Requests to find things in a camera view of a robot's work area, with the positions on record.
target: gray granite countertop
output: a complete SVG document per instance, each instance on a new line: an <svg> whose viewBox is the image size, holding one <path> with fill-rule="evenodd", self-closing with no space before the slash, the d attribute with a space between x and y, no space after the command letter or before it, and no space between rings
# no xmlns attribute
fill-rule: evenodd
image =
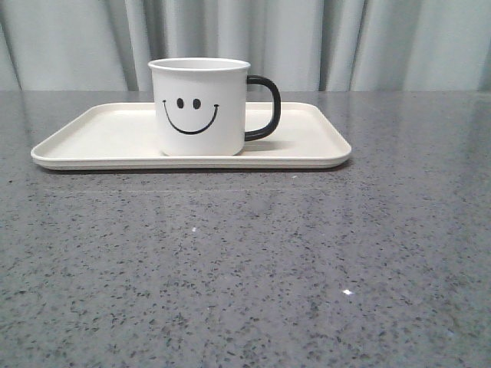
<svg viewBox="0 0 491 368"><path fill-rule="evenodd" d="M151 99L0 93L0 366L491 366L491 94L283 94L353 146L336 169L31 161Z"/></svg>

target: mug handle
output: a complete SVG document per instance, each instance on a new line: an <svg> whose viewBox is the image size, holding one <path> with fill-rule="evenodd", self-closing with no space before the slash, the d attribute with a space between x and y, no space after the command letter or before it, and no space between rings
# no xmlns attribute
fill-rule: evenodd
<svg viewBox="0 0 491 368"><path fill-rule="evenodd" d="M279 117L282 113L282 99L279 96L278 88L276 84L269 80L268 78L261 77L260 75L248 75L247 84L261 84L267 87L273 95L273 116L269 121L268 125L261 129L252 130L250 132L245 132L245 141L250 140L260 140L273 133L279 123Z"/></svg>

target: white curtain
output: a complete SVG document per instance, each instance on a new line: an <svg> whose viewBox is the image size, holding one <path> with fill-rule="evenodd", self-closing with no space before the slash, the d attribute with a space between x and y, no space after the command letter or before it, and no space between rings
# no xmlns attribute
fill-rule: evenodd
<svg viewBox="0 0 491 368"><path fill-rule="evenodd" d="M151 90L238 58L280 90L489 90L491 0L0 0L0 90Z"/></svg>

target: white mug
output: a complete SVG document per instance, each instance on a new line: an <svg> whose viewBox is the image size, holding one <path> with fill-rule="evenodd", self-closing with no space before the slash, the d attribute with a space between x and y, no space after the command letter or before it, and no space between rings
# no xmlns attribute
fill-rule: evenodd
<svg viewBox="0 0 491 368"><path fill-rule="evenodd" d="M278 126L281 99L267 78L247 75L246 61L183 57L148 63L152 71L159 145L168 156L230 156L247 140ZM245 131L247 84L266 86L273 95L271 121Z"/></svg>

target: white tray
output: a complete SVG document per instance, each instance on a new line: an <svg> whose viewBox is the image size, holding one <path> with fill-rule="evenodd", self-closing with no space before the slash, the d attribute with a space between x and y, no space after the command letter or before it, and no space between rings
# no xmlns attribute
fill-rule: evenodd
<svg viewBox="0 0 491 368"><path fill-rule="evenodd" d="M250 102L246 129L263 127L271 103ZM246 142L236 156L165 156L157 147L153 103L92 107L31 151L35 163L54 170L180 168L328 168L348 159L351 146L321 111L282 103L273 134Z"/></svg>

